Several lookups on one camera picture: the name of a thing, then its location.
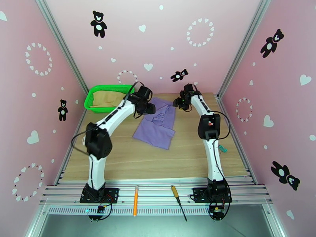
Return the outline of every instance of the gray floor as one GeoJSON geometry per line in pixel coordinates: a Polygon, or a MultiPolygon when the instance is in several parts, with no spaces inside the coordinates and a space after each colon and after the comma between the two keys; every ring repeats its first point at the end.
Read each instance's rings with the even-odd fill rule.
{"type": "Polygon", "coordinates": [[[232,205],[222,222],[209,216],[110,216],[91,223],[88,216],[50,215],[42,237],[269,237],[261,205],[232,205]]]}

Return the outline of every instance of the purple cloth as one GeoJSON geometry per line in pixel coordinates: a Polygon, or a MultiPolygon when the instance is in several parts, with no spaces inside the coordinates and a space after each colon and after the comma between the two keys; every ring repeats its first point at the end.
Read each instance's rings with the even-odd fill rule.
{"type": "Polygon", "coordinates": [[[153,115],[145,115],[133,138],[146,142],[152,146],[169,149],[175,132],[172,130],[175,122],[175,108],[172,102],[159,98],[150,101],[156,106],[153,115]]]}

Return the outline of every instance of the yellow screwdriver handle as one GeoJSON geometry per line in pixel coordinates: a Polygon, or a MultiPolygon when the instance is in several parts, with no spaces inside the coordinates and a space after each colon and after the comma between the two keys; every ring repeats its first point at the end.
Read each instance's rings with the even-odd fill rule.
{"type": "Polygon", "coordinates": [[[178,195],[178,192],[177,192],[176,188],[172,185],[171,189],[172,189],[172,192],[173,192],[173,195],[175,196],[175,198],[178,198],[179,195],[178,195]]]}

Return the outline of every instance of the green clip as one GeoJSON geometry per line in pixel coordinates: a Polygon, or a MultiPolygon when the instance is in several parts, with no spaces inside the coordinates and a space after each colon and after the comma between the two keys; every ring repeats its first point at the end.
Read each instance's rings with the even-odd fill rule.
{"type": "Polygon", "coordinates": [[[219,146],[219,149],[221,150],[221,151],[223,151],[224,153],[226,153],[227,152],[227,149],[226,148],[224,148],[223,146],[219,146]]]}

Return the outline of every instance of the black teddy bear decal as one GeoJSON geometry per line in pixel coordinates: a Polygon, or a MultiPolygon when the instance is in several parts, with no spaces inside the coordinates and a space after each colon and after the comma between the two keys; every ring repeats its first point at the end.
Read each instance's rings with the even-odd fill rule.
{"type": "Polygon", "coordinates": [[[178,80],[183,80],[183,77],[188,75],[188,71],[184,69],[182,72],[176,71],[174,75],[172,75],[170,78],[173,82],[177,82],[178,80]]]}
{"type": "Polygon", "coordinates": [[[282,167],[278,162],[275,161],[273,161],[272,164],[275,166],[275,168],[271,167],[271,170],[277,177],[279,177],[279,181],[283,184],[289,183],[289,185],[296,191],[300,180],[290,175],[289,168],[286,165],[283,165],[282,167]]]}
{"type": "Polygon", "coordinates": [[[60,100],[60,107],[58,108],[59,112],[59,120],[60,121],[66,121],[66,113],[68,113],[68,109],[66,108],[67,101],[60,100]]]}
{"type": "Polygon", "coordinates": [[[263,53],[262,57],[267,57],[271,51],[275,52],[277,49],[277,42],[279,42],[282,38],[284,38],[284,34],[282,33],[281,29],[278,29],[273,37],[269,37],[266,40],[266,44],[262,47],[260,53],[263,53]]]}
{"type": "Polygon", "coordinates": [[[96,37],[99,36],[104,38],[105,32],[104,30],[107,29],[106,24],[102,21],[103,20],[103,13],[93,11],[94,20],[91,22],[91,26],[94,26],[94,35],[96,37]]]}

